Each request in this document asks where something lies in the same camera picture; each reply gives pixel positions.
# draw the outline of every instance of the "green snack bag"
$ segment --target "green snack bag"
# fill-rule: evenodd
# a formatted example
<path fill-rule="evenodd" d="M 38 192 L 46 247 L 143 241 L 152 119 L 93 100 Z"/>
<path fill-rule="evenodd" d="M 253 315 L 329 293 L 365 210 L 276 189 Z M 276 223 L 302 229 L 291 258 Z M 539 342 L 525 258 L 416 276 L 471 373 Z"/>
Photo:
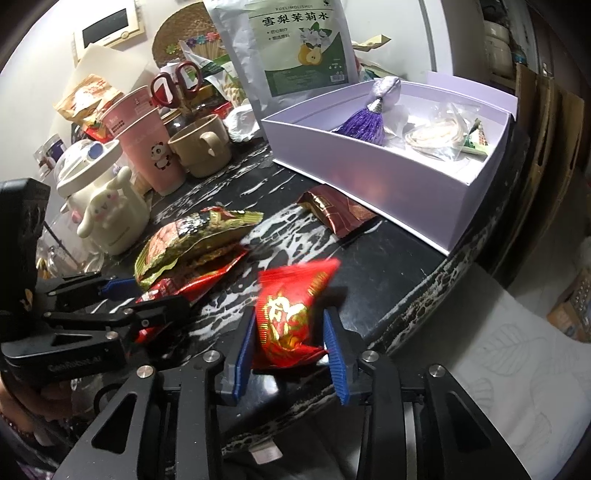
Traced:
<path fill-rule="evenodd" d="M 223 252 L 222 247 L 238 242 L 262 218 L 260 212 L 210 207 L 163 226 L 135 261 L 138 285 L 148 290 L 177 263 Z"/>

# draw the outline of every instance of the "beige mug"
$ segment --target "beige mug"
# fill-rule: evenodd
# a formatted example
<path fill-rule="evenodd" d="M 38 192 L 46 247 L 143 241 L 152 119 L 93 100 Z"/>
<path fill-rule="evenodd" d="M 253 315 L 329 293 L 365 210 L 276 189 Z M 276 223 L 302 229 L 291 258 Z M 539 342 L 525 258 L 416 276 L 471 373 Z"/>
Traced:
<path fill-rule="evenodd" d="M 198 179 L 224 168 L 232 158 L 230 138 L 218 115 L 208 115 L 173 135 L 168 144 L 181 165 Z"/>

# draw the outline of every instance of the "red scissor handle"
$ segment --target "red scissor handle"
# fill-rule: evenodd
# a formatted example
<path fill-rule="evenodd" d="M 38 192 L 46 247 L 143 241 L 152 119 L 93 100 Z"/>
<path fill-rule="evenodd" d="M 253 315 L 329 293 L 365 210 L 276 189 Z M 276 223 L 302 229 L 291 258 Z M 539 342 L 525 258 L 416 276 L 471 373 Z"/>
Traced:
<path fill-rule="evenodd" d="M 168 89 L 170 90 L 170 93 L 173 96 L 172 100 L 168 101 L 167 99 L 160 98 L 156 95 L 155 86 L 156 82 L 160 79 L 163 79 L 164 83 L 168 86 Z M 156 77 L 154 77 L 154 80 L 152 80 L 152 83 L 150 84 L 150 92 L 152 93 L 154 101 L 161 106 L 165 106 L 168 108 L 178 108 L 180 106 L 180 101 L 177 96 L 177 88 L 174 84 L 174 80 L 167 72 L 161 72 L 157 74 Z"/>
<path fill-rule="evenodd" d="M 185 67 L 192 67 L 195 69 L 195 72 L 197 72 L 197 85 L 194 85 L 191 88 L 188 88 L 187 84 L 183 80 L 183 69 Z M 185 60 L 177 65 L 174 72 L 177 75 L 179 86 L 183 91 L 185 98 L 187 100 L 195 98 L 199 93 L 199 89 L 203 86 L 203 75 L 201 73 L 201 69 L 195 64 L 195 62 Z"/>

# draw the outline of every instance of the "black marble countertop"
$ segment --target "black marble countertop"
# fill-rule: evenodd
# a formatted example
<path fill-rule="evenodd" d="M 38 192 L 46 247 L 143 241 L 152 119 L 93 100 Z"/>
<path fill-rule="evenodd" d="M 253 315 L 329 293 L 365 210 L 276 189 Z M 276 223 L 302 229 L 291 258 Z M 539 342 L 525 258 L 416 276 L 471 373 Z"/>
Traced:
<path fill-rule="evenodd" d="M 316 182 L 272 159 L 268 144 L 256 142 L 236 150 L 233 161 L 214 176 L 189 177 L 175 193 L 155 199 L 153 221 L 141 241 L 103 269 L 129 276 L 143 244 L 158 228 L 206 206 L 265 214 L 245 239 L 251 249 L 247 258 L 194 307 L 194 321 L 177 332 L 174 354 L 180 361 L 209 349 L 220 333 L 235 327 L 243 308 L 255 302 L 258 271 L 326 257 L 337 257 L 342 264 L 322 301 L 335 304 L 345 328 L 358 331 L 370 348 L 396 350 L 474 262 L 523 162 L 520 155 L 508 151 L 464 240 L 446 258 L 381 218 L 366 224 L 353 238 L 338 241 L 311 213 L 294 204 Z M 116 307 L 105 304 L 101 309 Z M 251 375 L 240 405 L 219 407 L 224 450 L 233 452 L 263 441 L 334 397 L 326 367 Z"/>

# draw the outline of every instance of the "panda print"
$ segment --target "panda print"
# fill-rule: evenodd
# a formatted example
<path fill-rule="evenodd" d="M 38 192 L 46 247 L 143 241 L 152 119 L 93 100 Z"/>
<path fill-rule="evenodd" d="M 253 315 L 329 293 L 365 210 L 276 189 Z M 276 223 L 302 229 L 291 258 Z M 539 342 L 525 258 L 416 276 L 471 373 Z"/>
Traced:
<path fill-rule="evenodd" d="M 154 166 L 159 170 L 165 170 L 166 167 L 170 166 L 170 152 L 168 150 L 168 146 L 164 145 L 162 142 L 158 142 L 152 147 L 152 160 L 154 161 Z"/>

